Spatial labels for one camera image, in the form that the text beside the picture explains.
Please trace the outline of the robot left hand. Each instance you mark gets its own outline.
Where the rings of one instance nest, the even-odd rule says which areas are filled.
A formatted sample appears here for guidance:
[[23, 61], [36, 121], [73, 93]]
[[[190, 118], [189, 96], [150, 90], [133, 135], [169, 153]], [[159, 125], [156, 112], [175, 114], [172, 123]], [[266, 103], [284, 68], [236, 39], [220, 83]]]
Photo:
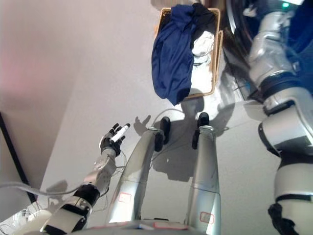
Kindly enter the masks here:
[[116, 123], [109, 131], [106, 133], [99, 142], [100, 153], [103, 153], [106, 149], [112, 149], [115, 151], [115, 156], [119, 156], [121, 150], [120, 146], [125, 139], [125, 133], [130, 128], [130, 124], [127, 123], [123, 126]]

